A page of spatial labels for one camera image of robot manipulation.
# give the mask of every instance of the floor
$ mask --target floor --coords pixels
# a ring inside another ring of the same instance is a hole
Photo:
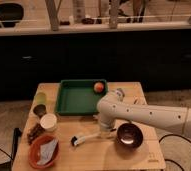
[[[145,92],[145,97],[150,105],[191,107],[191,90]],[[11,154],[13,129],[23,130],[31,104],[31,100],[0,102],[0,148],[8,154]],[[159,138],[169,133],[160,129],[156,131]],[[191,144],[179,137],[167,137],[160,145],[165,158],[178,162],[186,171],[190,170]],[[9,158],[0,152],[0,171],[9,170],[7,161]],[[172,162],[166,164],[165,171],[180,170]]]
[[[23,20],[16,27],[40,28],[49,25],[49,17],[42,0],[8,0],[21,4],[25,9]],[[58,7],[61,0],[55,0]],[[191,0],[146,0],[147,5],[143,23],[186,21],[191,16]],[[91,18],[99,16],[98,0],[85,0],[85,14]],[[133,16],[132,0],[122,4],[120,9],[125,14]],[[61,21],[69,21],[73,16],[72,0],[62,0],[58,18]]]

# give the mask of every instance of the white paper cup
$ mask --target white paper cup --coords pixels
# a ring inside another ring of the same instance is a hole
[[[57,117],[55,114],[45,114],[40,119],[40,125],[42,128],[44,128],[46,131],[52,132],[57,127]]]

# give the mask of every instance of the red bowl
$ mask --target red bowl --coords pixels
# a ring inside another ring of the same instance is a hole
[[[58,153],[59,153],[59,142],[57,143],[57,146],[53,152],[53,156],[51,160],[46,163],[45,165],[38,165],[37,162],[40,160],[40,146],[42,144],[46,144],[50,141],[55,139],[55,137],[51,135],[42,135],[37,137],[33,143],[30,146],[29,154],[28,154],[28,160],[30,165],[35,169],[44,169],[47,167],[50,167],[54,164],[55,160],[57,159]]]

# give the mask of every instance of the cup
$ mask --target cup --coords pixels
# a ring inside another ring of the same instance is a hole
[[[34,96],[34,101],[35,101],[36,105],[43,104],[46,106],[46,103],[47,103],[46,94],[44,92],[38,92]]]
[[[47,97],[44,92],[39,92],[34,96],[35,107],[33,108],[33,113],[35,113],[39,118],[47,113],[46,103]]]

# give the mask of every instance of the chair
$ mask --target chair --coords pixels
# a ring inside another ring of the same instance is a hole
[[[0,27],[14,27],[24,16],[24,9],[16,3],[0,4]]]

